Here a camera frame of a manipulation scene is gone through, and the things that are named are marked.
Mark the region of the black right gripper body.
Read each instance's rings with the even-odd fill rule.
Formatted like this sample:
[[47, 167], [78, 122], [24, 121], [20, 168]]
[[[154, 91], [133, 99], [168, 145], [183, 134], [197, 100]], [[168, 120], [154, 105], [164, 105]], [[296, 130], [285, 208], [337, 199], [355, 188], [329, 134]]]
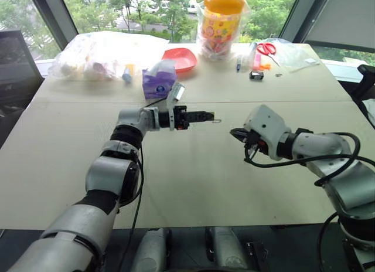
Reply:
[[260, 153], [264, 155], [268, 155], [268, 145], [267, 143], [261, 138], [260, 134], [251, 130], [247, 134], [245, 147], [247, 149], [258, 150]]

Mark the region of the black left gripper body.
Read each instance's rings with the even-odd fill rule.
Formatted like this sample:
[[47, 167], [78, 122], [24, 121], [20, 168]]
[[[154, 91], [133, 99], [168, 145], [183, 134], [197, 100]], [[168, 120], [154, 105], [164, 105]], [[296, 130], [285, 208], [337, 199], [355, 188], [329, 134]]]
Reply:
[[175, 106], [175, 129], [176, 130], [187, 130], [189, 127], [189, 122], [186, 119], [187, 113], [186, 106]]

